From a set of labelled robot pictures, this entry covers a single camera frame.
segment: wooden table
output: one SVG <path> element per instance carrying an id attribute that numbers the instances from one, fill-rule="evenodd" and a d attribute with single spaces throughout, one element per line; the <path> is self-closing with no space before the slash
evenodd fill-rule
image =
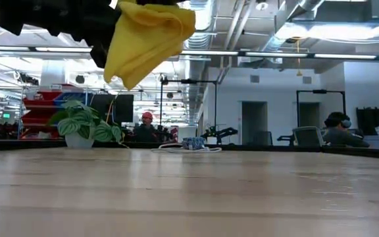
<path id="1" fill-rule="evenodd" d="M 379 159 L 0 152 L 2 236 L 379 237 Z"/>

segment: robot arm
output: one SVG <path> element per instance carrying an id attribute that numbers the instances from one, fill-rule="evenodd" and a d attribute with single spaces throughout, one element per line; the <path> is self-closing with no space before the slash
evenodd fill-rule
<path id="1" fill-rule="evenodd" d="M 174 5 L 184 0 L 137 0 L 137 4 Z M 111 0 L 0 0 L 0 27 L 20 35 L 23 25 L 45 28 L 52 36 L 61 32 L 92 47 L 91 57 L 104 68 L 120 11 Z"/>

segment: exposed ceiling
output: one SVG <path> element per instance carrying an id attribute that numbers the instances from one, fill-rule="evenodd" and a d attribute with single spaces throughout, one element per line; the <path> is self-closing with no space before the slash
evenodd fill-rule
<path id="1" fill-rule="evenodd" d="M 250 6 L 256 5 L 250 4 L 250 0 L 193 0 L 184 5 L 186 7 L 193 6 L 210 6 L 212 16 L 207 22 L 211 23 L 211 26 L 198 26 L 197 36 L 209 36 L 207 40 L 210 43 L 207 45 L 206 49 L 230 49 L 233 43 L 235 50 L 261 50 L 267 44 L 269 39 L 274 36 L 279 29 L 282 27 L 279 25 L 277 20 L 278 15 L 282 11 L 287 10 L 291 5 L 289 3 L 297 0 L 286 0 L 286 6 L 282 7 L 283 0 L 266 0 L 268 7 L 263 11 L 258 11 Z M 373 3 L 379 3 L 379 1 L 369 0 Z M 346 15 L 351 16 L 357 14 L 359 8 L 356 5 L 348 5 L 348 3 L 328 3 L 326 1 L 318 8 L 317 19 L 325 21 L 327 18 L 334 17 L 332 14 L 337 14 L 337 12 L 332 12 L 332 7 L 340 10 L 340 18 L 348 19 Z M 197 25 L 202 25 L 205 23 L 205 15 L 207 10 L 202 9 L 197 14 L 198 21 Z M 239 19 L 235 25 L 232 37 L 230 38 L 230 44 L 225 48 L 226 38 L 228 38 L 228 32 L 232 27 L 234 17 L 238 15 Z M 243 29 L 239 37 L 238 28 Z M 53 46 L 53 47 L 86 47 L 87 45 L 82 42 L 74 41 L 69 35 L 60 34 L 58 37 L 50 36 L 46 30 L 39 29 L 33 26 L 25 26 L 22 34 L 20 36 L 14 36 L 9 32 L 4 31 L 0 28 L 0 45 L 14 45 L 14 46 Z M 187 43 L 191 47 L 194 44 L 191 42 Z M 283 43 L 279 47 L 280 51 L 288 52 L 320 52 L 320 53 L 379 53 L 379 38 L 377 41 L 367 41 L 367 40 L 357 40 L 357 41 L 339 41 L 338 43 L 334 40 L 329 39 L 316 39 L 316 38 L 304 38 L 298 42 L 293 43 Z M 41 66 L 43 59 L 42 55 L 17 55 L 12 53 L 12 55 L 4 55 L 0 57 L 0 86 L 19 86 L 20 83 L 15 79 L 14 71 L 20 71 L 28 73 L 30 76 L 39 78 L 41 73 Z M 66 55 L 59 55 L 58 59 L 65 60 L 68 65 L 68 79 L 70 83 L 74 84 L 75 77 L 78 74 L 83 74 L 88 78 L 84 85 L 85 87 L 93 88 L 107 88 L 107 89 L 123 89 L 120 80 L 114 80 L 111 84 L 106 84 L 102 81 L 103 71 L 97 68 L 91 59 L 89 59 L 88 54 L 81 54 L 77 58 L 77 54 L 73 57 Z M 232 66 L 241 66 L 238 64 L 238 60 L 234 58 Z M 144 95 L 142 99 L 156 100 L 160 98 L 160 83 L 158 81 L 159 74 L 166 74 L 169 78 L 184 79 L 188 76 L 193 76 L 191 72 L 197 71 L 196 77 L 193 79 L 201 79 L 202 71 L 205 68 L 204 61 L 207 61 L 206 66 L 220 67 L 220 57 L 212 57 L 211 59 L 201 59 L 202 61 L 191 60 L 180 60 L 179 62 L 165 62 L 159 66 L 152 74 L 150 74 L 146 79 L 141 81 L 137 88 L 143 88 L 145 90 L 155 90 L 152 92 L 153 95 Z M 339 61 L 333 60 L 313 60 L 313 59 L 303 59 L 299 65 L 297 59 L 283 59 L 281 63 L 273 63 L 268 60 L 258 61 L 255 64 L 248 64 L 249 67 L 261 67 L 261 68 L 309 68 L 314 69 L 316 72 L 320 73 L 325 71 L 327 68 L 333 66 Z M 178 91 L 181 90 L 182 94 L 177 95 L 175 99 L 184 103 L 185 115 L 182 113 L 180 115 L 178 122 L 196 122 L 197 118 L 197 107 L 203 98 L 204 85 L 189 86 L 189 85 L 178 85 L 170 84 L 165 87 L 166 90 Z"/>

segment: ceiling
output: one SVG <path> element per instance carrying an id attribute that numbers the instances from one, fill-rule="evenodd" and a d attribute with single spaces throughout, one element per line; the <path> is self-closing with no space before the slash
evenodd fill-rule
<path id="1" fill-rule="evenodd" d="M 267 41 L 272 37 L 277 29 L 275 27 L 276 21 L 274 17 L 278 14 L 282 8 L 279 8 L 279 4 L 282 4 L 283 0 L 266 0 L 268 7 L 263 11 L 258 11 L 256 9 L 249 10 L 250 0 L 197 0 L 198 2 L 206 3 L 212 1 L 212 14 L 211 27 L 206 30 L 198 29 L 198 35 L 209 35 L 211 36 L 211 44 L 209 49 L 225 49 L 225 41 L 228 36 L 228 32 L 232 26 L 232 21 L 236 13 L 240 1 L 244 1 L 244 8 L 240 15 L 240 20 L 236 26 L 236 30 L 232 35 L 232 40 L 235 41 L 234 50 L 261 50 Z M 249 13 L 246 24 L 243 26 L 243 32 L 240 37 L 237 36 L 236 31 L 238 27 L 241 26 L 242 19 L 245 13 Z M 204 12 L 198 12 L 197 17 L 202 18 Z M 198 20 L 197 23 L 202 23 L 204 18 Z M 50 36 L 46 30 L 36 28 L 33 26 L 25 26 L 20 36 L 15 36 L 10 32 L 6 32 L 4 29 L 0 28 L 0 45 L 11 45 L 11 46 L 47 46 L 47 47 L 87 47 L 86 43 L 81 41 L 74 41 L 67 34 L 60 34 L 58 37 Z M 320 53 L 379 53 L 379 43 L 365 44 L 364 42 L 357 43 L 347 42 L 335 43 L 328 40 L 316 39 L 316 38 L 305 38 L 299 40 L 299 46 L 297 43 L 284 43 L 279 48 L 281 51 L 288 52 L 320 52 Z M 33 76 L 37 79 L 40 78 L 42 72 L 43 61 L 48 57 L 39 54 L 23 54 L 18 55 L 16 53 L 0 55 L 0 87 L 13 87 L 21 86 L 21 83 L 17 81 L 15 71 L 24 72 Z M 102 79 L 103 70 L 97 68 L 93 61 L 90 59 L 87 53 L 74 54 L 71 55 L 57 55 L 52 54 L 51 59 L 64 60 L 66 62 L 66 75 L 67 80 L 76 86 L 89 87 L 89 88 L 105 88 L 108 90 L 122 90 L 125 89 L 122 82 L 118 79 L 113 80 L 110 84 L 104 83 Z M 148 75 L 144 80 L 142 80 L 136 89 L 139 90 L 151 90 L 147 93 L 131 92 L 135 94 L 136 100 L 147 100 L 150 103 L 156 102 L 160 99 L 160 74 L 167 75 L 168 78 L 185 79 L 188 78 L 190 63 L 207 63 L 206 66 L 219 67 L 220 60 L 219 57 L 212 57 L 211 59 L 201 59 L 202 61 L 195 61 L 194 58 L 183 58 L 181 57 L 179 61 L 166 61 L 159 65 L 150 75 Z M 309 68 L 314 69 L 317 73 L 325 71 L 328 67 L 333 66 L 339 61 L 329 61 L 329 60 L 312 60 L 305 59 L 301 61 L 299 65 L 298 61 L 295 59 L 283 59 L 282 63 L 272 63 L 268 60 L 263 60 L 259 62 L 256 67 L 262 68 L 280 68 L 282 70 L 286 68 Z M 203 70 L 204 64 L 201 64 L 198 70 Z M 84 75 L 86 77 L 85 84 L 77 84 L 75 82 L 75 77 L 77 75 Z M 175 115 L 172 110 L 167 111 L 165 115 L 168 121 L 174 120 L 176 123 L 194 123 L 197 118 L 197 106 L 200 104 L 203 98 L 203 87 L 205 85 L 199 84 L 194 85 L 182 85 L 178 83 L 171 83 L 165 87 L 166 90 L 174 91 L 174 101 L 180 102 L 184 106 L 182 112 L 179 115 Z M 190 106 L 190 103 L 196 103 L 195 106 Z M 144 112 L 144 110 L 152 110 L 155 114 L 158 112 L 158 107 L 154 104 L 147 104 L 138 107 L 138 114 Z"/>

